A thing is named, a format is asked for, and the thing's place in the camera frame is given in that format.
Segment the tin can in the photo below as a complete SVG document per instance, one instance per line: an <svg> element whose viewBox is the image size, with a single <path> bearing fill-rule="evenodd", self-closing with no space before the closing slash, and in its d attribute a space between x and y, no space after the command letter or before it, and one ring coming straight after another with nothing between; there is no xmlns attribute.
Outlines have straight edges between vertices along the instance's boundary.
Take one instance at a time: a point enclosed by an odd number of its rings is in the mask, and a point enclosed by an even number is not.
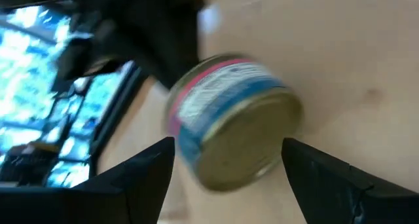
<svg viewBox="0 0 419 224"><path fill-rule="evenodd" d="M281 159L282 140L302 118L299 99L263 65L242 54L204 60L172 88L169 134L199 182L231 191Z"/></svg>

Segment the pink stripe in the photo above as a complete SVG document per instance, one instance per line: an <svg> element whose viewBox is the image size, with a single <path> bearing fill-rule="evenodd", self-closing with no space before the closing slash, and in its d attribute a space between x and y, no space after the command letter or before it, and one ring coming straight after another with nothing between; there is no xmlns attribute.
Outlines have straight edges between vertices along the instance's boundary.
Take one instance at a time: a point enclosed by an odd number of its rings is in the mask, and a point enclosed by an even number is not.
<svg viewBox="0 0 419 224"><path fill-rule="evenodd" d="M179 119L176 120L173 119L173 117L175 117L175 112L177 110L177 108L179 107L179 104L183 101L183 99L186 97L186 95L188 94L188 92L192 89L192 87L194 85L196 85L199 81L201 81L201 79L203 79L204 77L206 77L207 75L209 75L210 73L213 73L214 71L228 66L228 65L232 65L232 64L239 64L239 63L244 63L244 62L251 62L251 60L248 59L236 59L236 60L227 60L225 62L221 62L219 64L216 64L210 68L208 68L207 70L201 72L200 74L198 74L194 79L192 79L192 81L190 81L182 90L182 92L177 96L176 101L174 101L172 108L169 112L169 123L171 124L171 122L173 121L179 121ZM173 134L177 135L179 133L179 129L180 129L180 123L174 123L175 125L170 125L169 128L173 129Z"/></svg>

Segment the window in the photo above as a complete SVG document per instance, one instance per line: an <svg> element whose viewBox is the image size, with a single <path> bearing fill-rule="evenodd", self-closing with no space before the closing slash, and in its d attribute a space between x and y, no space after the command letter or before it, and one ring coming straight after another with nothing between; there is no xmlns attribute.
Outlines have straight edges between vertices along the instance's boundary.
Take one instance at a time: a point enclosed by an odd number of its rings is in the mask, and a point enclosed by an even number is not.
<svg viewBox="0 0 419 224"><path fill-rule="evenodd" d="M90 136L132 67L127 63L118 73L79 79L76 87L92 81L86 96L57 100L50 91L57 74L53 60L65 46L68 25L68 17L45 7L18 9L0 20L0 164L16 145L56 141L65 120L76 117L47 179L54 187L88 179Z"/></svg>

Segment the can label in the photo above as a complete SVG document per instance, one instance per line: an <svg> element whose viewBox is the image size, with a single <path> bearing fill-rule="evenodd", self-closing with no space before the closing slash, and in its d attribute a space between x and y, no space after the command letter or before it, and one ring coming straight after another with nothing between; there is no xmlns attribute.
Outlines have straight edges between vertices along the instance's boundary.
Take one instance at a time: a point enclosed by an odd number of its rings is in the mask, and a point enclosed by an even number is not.
<svg viewBox="0 0 419 224"><path fill-rule="evenodd" d="M247 59L228 60L197 75L175 99L169 112L169 133L183 156L194 163L212 124L246 98L285 87L262 66Z"/></svg>

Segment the wooden surface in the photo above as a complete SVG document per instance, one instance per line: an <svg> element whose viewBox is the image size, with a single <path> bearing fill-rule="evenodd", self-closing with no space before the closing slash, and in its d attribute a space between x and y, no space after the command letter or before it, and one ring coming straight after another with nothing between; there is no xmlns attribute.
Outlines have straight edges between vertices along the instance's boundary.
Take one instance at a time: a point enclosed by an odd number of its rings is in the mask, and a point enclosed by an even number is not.
<svg viewBox="0 0 419 224"><path fill-rule="evenodd" d="M298 139L419 192L419 0L214 3L221 22L202 34L202 57L233 50L259 58L304 104ZM164 136L164 90L138 98L103 170ZM172 192L185 195L168 195L166 207L179 204L184 223L305 223L283 166L225 195L202 190L181 162L176 171Z"/></svg>

